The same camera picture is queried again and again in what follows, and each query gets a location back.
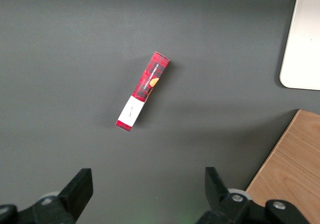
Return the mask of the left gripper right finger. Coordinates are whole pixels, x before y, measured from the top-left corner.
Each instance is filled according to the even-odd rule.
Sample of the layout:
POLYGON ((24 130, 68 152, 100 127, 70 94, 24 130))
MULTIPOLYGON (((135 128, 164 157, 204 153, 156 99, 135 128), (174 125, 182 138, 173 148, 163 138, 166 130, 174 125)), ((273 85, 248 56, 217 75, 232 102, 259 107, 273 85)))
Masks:
POLYGON ((198 224, 308 224, 300 210, 284 200, 268 200, 265 206, 255 203, 244 191, 231 192, 216 168, 205 168, 205 195, 210 210, 198 224))

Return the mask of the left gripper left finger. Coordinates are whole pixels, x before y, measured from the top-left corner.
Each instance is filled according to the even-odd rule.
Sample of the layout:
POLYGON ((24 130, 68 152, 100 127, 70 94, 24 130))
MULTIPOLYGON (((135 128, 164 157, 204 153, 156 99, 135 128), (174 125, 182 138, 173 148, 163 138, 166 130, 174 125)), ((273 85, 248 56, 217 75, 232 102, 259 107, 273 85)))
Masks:
POLYGON ((0 222, 2 224, 75 224, 92 195, 92 170, 83 168, 56 196, 45 196, 22 211, 13 204, 1 205, 0 222))

